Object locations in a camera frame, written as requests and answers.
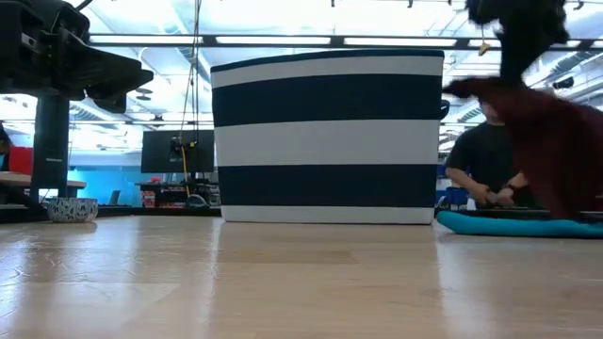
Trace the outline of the maroon garment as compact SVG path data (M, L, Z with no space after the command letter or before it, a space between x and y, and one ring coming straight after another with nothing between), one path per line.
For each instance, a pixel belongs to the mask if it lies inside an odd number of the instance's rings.
M443 91L476 97L498 113L513 159L554 218L603 212L603 112L498 77L456 80Z

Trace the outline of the black monitor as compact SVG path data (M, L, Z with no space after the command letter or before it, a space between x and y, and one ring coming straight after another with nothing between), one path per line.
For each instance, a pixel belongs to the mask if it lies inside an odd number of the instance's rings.
M213 130L143 133L143 173L211 172L215 163Z

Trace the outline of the black aluminium table frame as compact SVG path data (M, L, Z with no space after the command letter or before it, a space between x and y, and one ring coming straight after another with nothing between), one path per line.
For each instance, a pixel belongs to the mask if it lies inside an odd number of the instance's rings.
M143 208L123 206L100 206L98 218L128 216L161 216L161 217L221 217L220 208ZM0 224L48 221L46 213L34 212L24 206L1 205Z

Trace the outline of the navy white striped fabric basket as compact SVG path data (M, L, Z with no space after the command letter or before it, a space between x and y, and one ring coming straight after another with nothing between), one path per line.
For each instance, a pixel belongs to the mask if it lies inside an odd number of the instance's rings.
M430 223L444 58L436 50L364 49L214 67L222 217Z

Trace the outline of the small patterned bowl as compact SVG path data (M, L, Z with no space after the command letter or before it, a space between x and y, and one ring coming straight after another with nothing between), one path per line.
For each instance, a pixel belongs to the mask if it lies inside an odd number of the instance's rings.
M48 218L55 223L88 223L98 215L98 201L89 198L53 198L46 210Z

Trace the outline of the tall black tower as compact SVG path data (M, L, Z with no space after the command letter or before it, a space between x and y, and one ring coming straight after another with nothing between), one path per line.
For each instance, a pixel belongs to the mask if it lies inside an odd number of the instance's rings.
M30 197L40 201L41 189L67 196L70 102L60 96L38 98L33 141Z

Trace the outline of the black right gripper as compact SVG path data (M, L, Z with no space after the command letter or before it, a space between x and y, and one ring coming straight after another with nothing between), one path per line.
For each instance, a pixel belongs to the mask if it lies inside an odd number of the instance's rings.
M478 25L498 21L505 33L520 32L532 28L536 36L552 43L566 44L570 36L565 29L565 0L465 0L468 18ZM521 66L519 70L519 47L511 37L501 37L500 77L510 83L523 80L525 71L542 54L539 40L521 44Z

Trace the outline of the cluttered workbench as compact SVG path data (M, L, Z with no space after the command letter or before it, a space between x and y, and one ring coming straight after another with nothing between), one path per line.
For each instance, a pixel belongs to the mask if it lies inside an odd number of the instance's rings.
M220 188L207 182L161 182L137 183L144 208L218 208Z

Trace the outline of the teal sock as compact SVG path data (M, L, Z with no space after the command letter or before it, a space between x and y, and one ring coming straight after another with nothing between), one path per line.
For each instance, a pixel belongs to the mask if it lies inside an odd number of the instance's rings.
M452 211L439 212L436 220L454 233L462 235L603 239L603 222L486 218Z

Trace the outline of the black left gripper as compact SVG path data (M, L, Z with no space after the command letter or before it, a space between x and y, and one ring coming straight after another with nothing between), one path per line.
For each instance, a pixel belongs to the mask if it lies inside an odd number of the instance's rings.
M90 40L90 21L81 11L90 0L0 0L0 94L52 88L52 54L64 29ZM154 79L137 59L90 47L73 50L70 85L83 89L99 108L124 113L127 92Z

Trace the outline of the person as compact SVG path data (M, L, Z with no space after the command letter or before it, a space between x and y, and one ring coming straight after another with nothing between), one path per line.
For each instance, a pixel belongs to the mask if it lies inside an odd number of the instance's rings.
M463 132L447 158L446 175L467 190L478 209L539 207L527 177L514 163L504 123L482 102L485 122Z

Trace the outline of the wooden desk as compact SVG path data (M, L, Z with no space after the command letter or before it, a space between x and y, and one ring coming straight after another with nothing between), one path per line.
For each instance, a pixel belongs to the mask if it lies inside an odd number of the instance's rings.
M31 176L18 172L0 171L0 183L21 188L30 188ZM84 189L86 186L87 184L85 182L69 181L67 185L67 196L72 198L76 197L78 191Z

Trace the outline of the red box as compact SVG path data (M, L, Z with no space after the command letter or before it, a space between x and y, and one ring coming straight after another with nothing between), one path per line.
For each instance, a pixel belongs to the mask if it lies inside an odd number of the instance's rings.
M30 175L33 170L33 149L11 146L8 153L8 170Z

